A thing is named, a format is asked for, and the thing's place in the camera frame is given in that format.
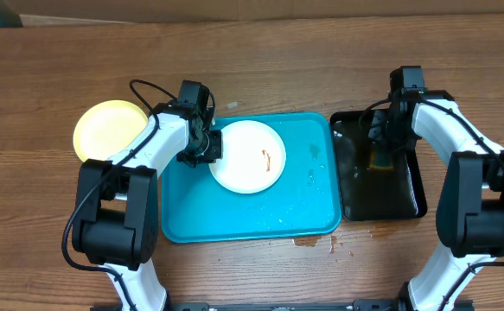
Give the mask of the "yellow green plate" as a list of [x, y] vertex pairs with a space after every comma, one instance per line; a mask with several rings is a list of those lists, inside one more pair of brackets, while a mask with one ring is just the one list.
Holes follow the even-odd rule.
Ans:
[[147, 126], [142, 109], [125, 100], [108, 100], [86, 111], [73, 132], [73, 148], [85, 162], [107, 160], [127, 147]]

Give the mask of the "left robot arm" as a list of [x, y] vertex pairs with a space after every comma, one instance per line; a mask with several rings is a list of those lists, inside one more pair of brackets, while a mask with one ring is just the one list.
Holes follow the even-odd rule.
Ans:
[[152, 262], [161, 173], [172, 160], [195, 168], [222, 157], [221, 133], [212, 127], [214, 95], [202, 83], [184, 80], [177, 95], [149, 111], [146, 127], [125, 149], [82, 163], [61, 240], [71, 267], [110, 277], [122, 310], [163, 310], [168, 303]]

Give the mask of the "white plate with stain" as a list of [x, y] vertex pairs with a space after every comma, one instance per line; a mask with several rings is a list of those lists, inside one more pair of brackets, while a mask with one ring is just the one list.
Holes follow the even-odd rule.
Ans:
[[222, 157], [209, 165], [215, 180], [237, 194], [255, 194], [282, 175], [286, 150], [281, 136], [267, 124], [242, 120], [221, 130]]

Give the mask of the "green yellow sponge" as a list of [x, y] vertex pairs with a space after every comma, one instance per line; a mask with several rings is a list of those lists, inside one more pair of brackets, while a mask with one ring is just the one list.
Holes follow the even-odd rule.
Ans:
[[393, 170], [392, 154], [378, 144], [372, 144], [369, 155], [369, 168], [376, 170]]

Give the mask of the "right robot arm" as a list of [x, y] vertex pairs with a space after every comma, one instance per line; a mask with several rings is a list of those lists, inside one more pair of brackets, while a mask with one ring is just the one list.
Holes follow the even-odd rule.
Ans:
[[421, 272], [384, 310], [471, 310], [458, 296], [485, 267], [504, 267], [504, 148], [487, 139], [446, 91], [429, 90], [419, 66], [390, 74], [390, 91], [367, 107], [374, 114], [369, 166], [393, 168], [392, 155], [424, 139], [446, 164], [437, 206], [439, 243]]

